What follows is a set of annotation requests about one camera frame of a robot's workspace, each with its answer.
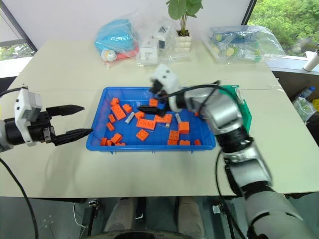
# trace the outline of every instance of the white table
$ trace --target white table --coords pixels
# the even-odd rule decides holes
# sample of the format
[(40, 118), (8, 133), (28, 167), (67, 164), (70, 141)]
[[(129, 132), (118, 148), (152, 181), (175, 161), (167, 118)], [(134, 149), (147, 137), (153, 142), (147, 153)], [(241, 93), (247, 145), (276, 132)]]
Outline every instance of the white table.
[[(53, 71), (44, 77), (43, 69), (40, 70), (41, 74), (38, 74), (39, 71), (32, 68), (45, 65), (46, 60), (52, 62), (52, 55), (47, 55), (45, 52), (50, 51), (55, 45), (63, 44), (51, 42), (40, 49), (38, 56), (32, 59), (11, 87), (26, 82), (31, 90), (41, 94), (44, 107), (65, 104), (85, 107), (86, 110), (77, 114), (55, 117), (52, 125), (57, 134), (70, 129), (90, 127), (101, 90), (105, 86), (149, 85), (145, 79), (146, 70), (138, 68), (130, 60), (116, 65), (114, 69), (106, 70), (102, 67), (100, 71), (96, 71), (100, 66), (97, 65), (101, 64), (98, 59), (94, 64), (91, 63), (91, 67), (95, 70), (88, 69), (95, 76), (90, 84), (87, 82), (89, 80), (83, 81), (84, 71), (81, 67), (78, 70), (76, 68), (68, 70), (68, 67), (64, 66), (65, 62), (57, 62), (57, 65), (52, 66), (55, 69), (61, 69), (60, 73), (56, 73), (60, 78), (49, 84), (47, 79), (55, 78), (51, 75)], [(199, 46), (193, 54), (200, 52), (200, 49)], [(265, 64), (241, 65), (241, 67), (219, 66), (214, 64), (209, 55), (203, 55), (202, 58), (204, 57), (210, 60), (210, 68), (214, 69), (210, 71), (215, 71), (220, 77), (228, 78), (230, 84), (245, 85), (246, 90), (242, 93), (253, 116), (251, 135), (256, 138), (259, 149), (273, 174), (275, 190), (281, 193), (318, 191), (319, 148), (286, 94), (280, 86), (275, 85), (274, 76)], [(72, 64), (78, 65), (76, 61), (86, 60), (82, 56), (82, 58), (74, 59)], [(129, 75), (128, 72), (124, 72), (124, 67), (129, 65), (132, 67), (130, 68), (131, 78), (121, 77), (121, 75)], [(182, 65), (173, 65), (173, 68), (179, 70), (182, 69)], [(219, 67), (221, 69), (228, 67), (229, 71), (218, 70)], [(117, 71), (117, 79), (120, 79), (118, 81), (109, 77), (109, 75), (115, 76), (115, 71)], [(205, 74), (199, 72), (198, 75), (201, 78)], [(260, 75), (260, 77), (253, 81), (251, 75)], [(192, 78), (187, 74), (184, 76), (187, 80), (181, 80), (183, 85), (202, 82), (199, 78)], [(250, 87), (250, 83), (255, 84), (257, 89), (252, 89), (254, 87)], [(12, 93), (0, 100), (3, 119), (13, 116), (16, 96), (17, 93)], [(19, 145), (14, 150), (2, 153), (1, 157), (22, 182), (29, 197), (217, 195), (213, 169), (219, 147), (212, 151), (193, 154), (190, 152), (128, 152), (111, 155), (90, 152), (85, 148), (85, 142), (86, 138), (59, 147), (40, 143), (35, 147)], [(230, 195), (232, 192), (222, 166), (223, 163), (220, 163), (222, 192)], [(3, 167), (0, 168), (0, 196), (21, 196), (18, 187)]]

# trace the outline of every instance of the window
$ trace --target window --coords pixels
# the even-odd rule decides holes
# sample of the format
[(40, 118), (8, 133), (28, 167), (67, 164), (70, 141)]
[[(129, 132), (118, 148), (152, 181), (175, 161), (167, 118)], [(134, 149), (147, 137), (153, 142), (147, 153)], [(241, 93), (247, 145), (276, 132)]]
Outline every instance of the window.
[(1, 1), (0, 4), (0, 61), (30, 57), (36, 47)]
[(28, 44), (17, 44), (0, 47), (0, 61), (32, 56), (33, 50)]
[(269, 28), (287, 55), (319, 48), (319, 0), (257, 0), (247, 24)]

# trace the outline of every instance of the wire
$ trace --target wire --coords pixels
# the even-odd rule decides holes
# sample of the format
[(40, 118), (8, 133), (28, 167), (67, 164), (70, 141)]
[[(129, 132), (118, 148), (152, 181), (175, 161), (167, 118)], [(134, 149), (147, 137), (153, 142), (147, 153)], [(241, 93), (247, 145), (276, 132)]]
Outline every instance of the wire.
[(20, 188), (23, 197), (26, 201), (26, 204), (28, 205), (31, 217), (32, 217), (32, 222), (33, 222), (33, 226), (34, 226), (34, 238), (38, 239), (39, 238), (39, 232), (38, 232), (38, 226), (36, 223), (36, 219), (35, 219), (35, 215), (34, 215), (34, 211), (33, 208), (31, 206), (31, 203), (29, 201), (28, 196), (25, 193), (25, 190), (23, 189), (22, 185), (20, 184), (20, 182), (18, 181), (18, 179), (16, 178), (16, 176), (13, 174), (13, 172), (11, 171), (11, 169), (9, 168), (9, 166), (0, 158), (0, 162), (4, 165), (4, 167), (7, 169), (8, 173), (11, 175), (11, 177), (13, 178), (13, 180), (15, 181), (15, 183), (18, 185), (18, 187)]
[[(220, 81), (215, 81), (213, 84), (215, 85), (219, 85), (220, 84)], [(200, 107), (199, 107), (199, 110), (198, 110), (198, 114), (200, 115), (200, 112), (202, 110), (202, 108), (205, 106), (206, 102), (208, 101), (208, 99), (214, 94), (214, 92), (216, 91), (217, 89), (214, 88), (211, 93), (206, 97), (206, 99), (203, 101), (203, 103), (201, 103)]]
[(75, 217), (75, 203), (73, 203), (73, 216), (74, 216), (74, 221), (75, 221), (76, 225), (78, 225), (80, 227), (83, 227), (83, 228), (86, 228), (86, 226), (84, 226), (82, 224), (79, 224), (78, 221), (76, 220), (76, 217)]
[(80, 237), (79, 237), (79, 239), (81, 239), (82, 238), (82, 236), (83, 236), (83, 233), (84, 233), (84, 231), (86, 230), (86, 228), (85, 229), (82, 229), (82, 232), (81, 232), (81, 234), (80, 234)]
[(25, 88), (25, 87), (19, 87), (19, 88), (14, 88), (14, 89), (2, 91), (2, 92), (0, 93), (0, 98), (1, 98), (2, 96), (4, 96), (5, 94), (8, 94), (8, 93), (11, 93), (11, 92), (14, 92), (14, 91), (19, 91), (19, 90), (21, 90), (21, 89), (26, 89), (26, 88)]
[(228, 206), (227, 206), (227, 204), (226, 204), (226, 202), (225, 202), (225, 200), (223, 198), (223, 195), (220, 192), (219, 183), (218, 183), (218, 170), (217, 170), (218, 160), (219, 160), (220, 154), (221, 154), (221, 150), (218, 152), (218, 155), (217, 155), (217, 158), (216, 158), (216, 163), (215, 163), (215, 182), (216, 182), (216, 187), (217, 187), (217, 191), (218, 191), (218, 194), (219, 194), (219, 198), (220, 198), (220, 201), (222, 202), (222, 204), (224, 206), (225, 213), (230, 217), (230, 219), (231, 219), (232, 223), (234, 224), (234, 227), (235, 227), (236, 231), (238, 232), (239, 236), (242, 239), (246, 239), (246, 237), (244, 236), (244, 234), (240, 230), (235, 218), (231, 214), (231, 212), (230, 212), (230, 210), (229, 210), (229, 208), (228, 208)]

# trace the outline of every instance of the black cable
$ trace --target black cable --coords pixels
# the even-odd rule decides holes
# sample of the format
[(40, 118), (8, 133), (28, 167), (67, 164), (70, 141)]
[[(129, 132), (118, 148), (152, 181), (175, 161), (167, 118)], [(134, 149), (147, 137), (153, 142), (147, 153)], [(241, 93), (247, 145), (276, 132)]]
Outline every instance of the black cable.
[(220, 154), (221, 154), (221, 150), (218, 152), (218, 155), (217, 155), (217, 158), (216, 158), (216, 163), (215, 163), (215, 182), (216, 182), (216, 187), (217, 187), (217, 191), (218, 191), (218, 194), (219, 194), (219, 198), (220, 198), (220, 201), (222, 202), (223, 204), (223, 208), (225, 209), (225, 213), (227, 215), (229, 215), (232, 223), (234, 224), (234, 227), (236, 229), (236, 231), (238, 232), (239, 236), (242, 238), (242, 239), (246, 239), (246, 237), (244, 236), (244, 234), (242, 233), (242, 231), (240, 230), (235, 218), (233, 217), (233, 215), (231, 214), (224, 198), (223, 198), (223, 195), (221, 195), (221, 192), (220, 192), (220, 188), (219, 188), (219, 183), (218, 183), (218, 170), (217, 170), (217, 166), (218, 166), (218, 160), (219, 160), (219, 157), (220, 157)]
[(222, 91), (225, 91), (238, 104), (237, 98), (233, 96), (233, 94), (230, 92), (230, 90), (228, 90), (228, 89), (226, 89), (224, 87), (218, 86), (218, 85), (213, 85), (213, 84), (210, 84), (210, 85), (209, 84), (205, 84), (205, 85), (187, 87), (187, 88), (181, 89), (179, 91), (173, 92), (171, 94), (168, 94), (166, 96), (160, 97), (159, 100), (167, 99), (169, 97), (176, 96), (176, 95), (184, 93), (186, 91), (192, 91), (192, 90), (200, 89), (200, 88), (216, 88), (216, 89), (220, 89)]
[[(220, 81), (215, 81), (213, 84), (215, 84), (215, 85), (219, 85), (220, 84)], [(214, 88), (212, 91), (211, 91), (211, 93), (206, 97), (206, 99), (203, 101), (203, 103), (201, 103), (201, 105), (200, 105), (200, 107), (199, 107), (199, 109), (198, 109), (198, 114), (200, 115), (200, 112), (201, 112), (201, 110), (202, 110), (202, 108), (204, 107), (204, 105), (206, 104), (206, 102), (208, 101), (208, 99), (214, 94), (214, 92), (216, 91), (217, 89), (216, 88)]]
[(35, 239), (39, 239), (39, 232), (38, 232), (38, 226), (36, 223), (36, 219), (35, 219), (35, 215), (34, 215), (34, 211), (32, 209), (31, 203), (29, 201), (28, 196), (26, 195), (22, 185), (20, 184), (20, 182), (18, 181), (18, 179), (16, 178), (16, 176), (13, 174), (13, 172), (11, 171), (11, 169), (9, 168), (9, 166), (0, 158), (0, 162), (4, 165), (4, 167), (7, 169), (7, 171), (9, 172), (9, 174), (11, 175), (11, 177), (13, 178), (13, 180), (15, 181), (15, 183), (18, 185), (18, 187), (20, 188), (23, 197), (26, 201), (26, 204), (28, 205), (28, 208), (30, 210), (30, 214), (32, 217), (32, 222), (33, 222), (33, 226), (34, 226), (34, 238)]
[(0, 98), (1, 98), (2, 96), (4, 96), (5, 94), (8, 94), (8, 93), (11, 93), (11, 92), (14, 92), (14, 91), (19, 91), (19, 90), (21, 90), (22, 88), (25, 89), (25, 87), (19, 87), (19, 88), (14, 88), (14, 89), (2, 91), (2, 92), (0, 93)]

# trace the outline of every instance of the clear plastic bag with toys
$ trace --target clear plastic bag with toys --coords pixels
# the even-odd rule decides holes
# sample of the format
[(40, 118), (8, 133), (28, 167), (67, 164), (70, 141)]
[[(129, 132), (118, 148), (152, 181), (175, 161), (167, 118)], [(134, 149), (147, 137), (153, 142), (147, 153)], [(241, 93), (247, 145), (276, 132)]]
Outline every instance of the clear plastic bag with toys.
[(280, 43), (263, 26), (211, 27), (202, 40), (217, 63), (252, 63), (285, 56)]

